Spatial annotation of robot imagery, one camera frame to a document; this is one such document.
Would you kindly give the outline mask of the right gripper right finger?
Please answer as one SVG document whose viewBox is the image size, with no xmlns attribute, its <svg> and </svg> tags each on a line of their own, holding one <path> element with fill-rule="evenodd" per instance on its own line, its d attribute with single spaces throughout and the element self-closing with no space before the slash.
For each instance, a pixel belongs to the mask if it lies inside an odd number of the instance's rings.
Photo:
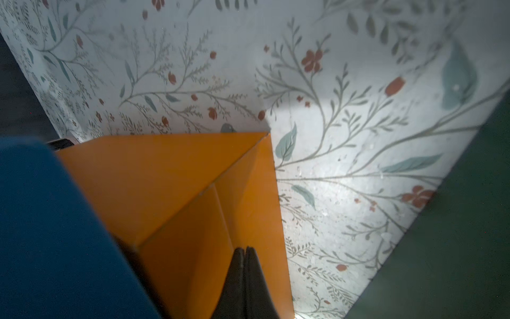
<svg viewBox="0 0 510 319">
<path fill-rule="evenodd" d="M 256 250 L 244 256 L 244 312 L 247 319 L 279 319 Z"/>
</svg>

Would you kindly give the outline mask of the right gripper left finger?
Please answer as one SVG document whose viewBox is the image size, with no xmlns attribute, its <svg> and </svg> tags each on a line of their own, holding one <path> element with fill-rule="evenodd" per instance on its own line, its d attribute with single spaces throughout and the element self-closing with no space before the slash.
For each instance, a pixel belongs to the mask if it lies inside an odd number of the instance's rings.
<svg viewBox="0 0 510 319">
<path fill-rule="evenodd" d="M 219 301 L 211 319 L 244 318 L 244 249 L 236 248 L 232 255 Z"/>
</svg>

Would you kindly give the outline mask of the orange shoebox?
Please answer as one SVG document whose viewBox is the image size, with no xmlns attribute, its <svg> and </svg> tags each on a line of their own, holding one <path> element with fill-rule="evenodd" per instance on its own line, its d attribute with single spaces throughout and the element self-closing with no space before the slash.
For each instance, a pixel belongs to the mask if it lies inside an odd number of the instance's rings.
<svg viewBox="0 0 510 319">
<path fill-rule="evenodd" d="M 267 132 L 105 136 L 57 152 L 162 316 L 210 318 L 237 248 L 294 307 Z"/>
</svg>

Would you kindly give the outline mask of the blue shoebox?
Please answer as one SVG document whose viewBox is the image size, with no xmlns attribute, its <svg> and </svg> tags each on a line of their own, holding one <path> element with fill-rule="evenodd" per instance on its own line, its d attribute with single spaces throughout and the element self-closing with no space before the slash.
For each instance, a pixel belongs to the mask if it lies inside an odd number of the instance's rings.
<svg viewBox="0 0 510 319">
<path fill-rule="evenodd" d="M 1 139 L 1 317 L 158 318 L 54 151 Z"/>
</svg>

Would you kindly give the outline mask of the green shoebox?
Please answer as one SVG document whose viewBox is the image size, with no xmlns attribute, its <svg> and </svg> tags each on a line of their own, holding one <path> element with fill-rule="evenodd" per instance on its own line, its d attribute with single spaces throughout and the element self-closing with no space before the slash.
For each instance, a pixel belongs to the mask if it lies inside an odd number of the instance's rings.
<svg viewBox="0 0 510 319">
<path fill-rule="evenodd" d="M 508 96 L 347 317 L 509 317 Z"/>
</svg>

